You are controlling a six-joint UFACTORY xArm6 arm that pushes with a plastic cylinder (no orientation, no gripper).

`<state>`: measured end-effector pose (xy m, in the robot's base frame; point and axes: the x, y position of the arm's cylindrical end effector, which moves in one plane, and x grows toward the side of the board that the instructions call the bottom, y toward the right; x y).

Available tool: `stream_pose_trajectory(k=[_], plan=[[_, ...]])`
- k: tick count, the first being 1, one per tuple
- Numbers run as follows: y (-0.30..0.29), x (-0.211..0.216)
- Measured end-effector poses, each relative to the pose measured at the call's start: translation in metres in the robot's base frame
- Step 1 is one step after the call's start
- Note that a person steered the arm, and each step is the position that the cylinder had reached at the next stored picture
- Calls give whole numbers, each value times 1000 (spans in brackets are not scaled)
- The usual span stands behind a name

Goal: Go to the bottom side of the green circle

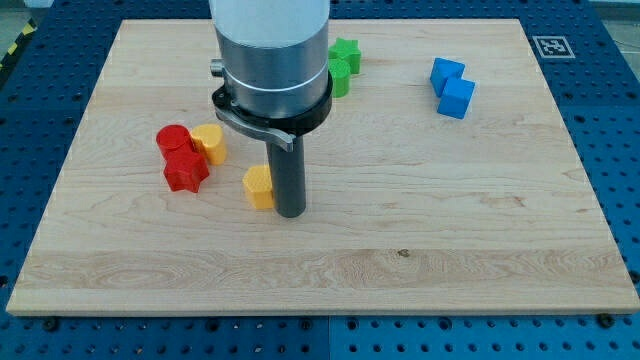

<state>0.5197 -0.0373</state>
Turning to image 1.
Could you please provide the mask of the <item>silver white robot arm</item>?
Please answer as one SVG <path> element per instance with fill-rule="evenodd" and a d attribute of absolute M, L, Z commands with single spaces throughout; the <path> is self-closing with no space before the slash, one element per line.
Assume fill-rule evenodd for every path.
<path fill-rule="evenodd" d="M 328 86 L 328 0 L 210 0 L 227 91 L 242 109 L 287 118 Z"/>

